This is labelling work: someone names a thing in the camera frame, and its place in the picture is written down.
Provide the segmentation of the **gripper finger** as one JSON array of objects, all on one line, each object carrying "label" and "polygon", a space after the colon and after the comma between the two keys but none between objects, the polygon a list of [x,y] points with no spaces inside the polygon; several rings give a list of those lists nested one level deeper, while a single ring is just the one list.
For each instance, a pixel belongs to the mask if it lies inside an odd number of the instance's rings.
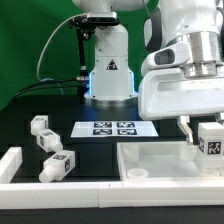
[{"label": "gripper finger", "polygon": [[189,116],[179,116],[177,118],[177,125],[180,128],[180,130],[183,132],[183,134],[185,135],[186,142],[189,145],[193,145],[194,144],[193,131],[191,130],[189,123],[190,123]]},{"label": "gripper finger", "polygon": [[224,113],[216,113],[216,121],[223,123],[224,122]]}]

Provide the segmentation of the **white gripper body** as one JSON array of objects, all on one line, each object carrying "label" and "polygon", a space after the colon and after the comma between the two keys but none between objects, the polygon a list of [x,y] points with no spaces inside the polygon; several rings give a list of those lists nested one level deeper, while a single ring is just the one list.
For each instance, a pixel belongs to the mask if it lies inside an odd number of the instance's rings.
[{"label": "white gripper body", "polygon": [[224,62],[215,75],[186,77],[190,46],[179,42],[151,53],[141,68],[138,112],[143,120],[200,116],[224,112]]}]

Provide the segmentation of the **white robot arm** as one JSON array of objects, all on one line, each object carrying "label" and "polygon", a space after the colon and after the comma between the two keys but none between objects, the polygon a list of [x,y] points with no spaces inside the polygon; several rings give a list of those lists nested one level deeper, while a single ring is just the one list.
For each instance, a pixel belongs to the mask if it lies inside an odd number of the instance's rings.
[{"label": "white robot arm", "polygon": [[140,21],[117,19],[150,0],[72,0],[95,32],[87,102],[110,106],[134,99],[143,120],[177,118],[187,136],[190,117],[224,112],[223,0],[158,0]]}]

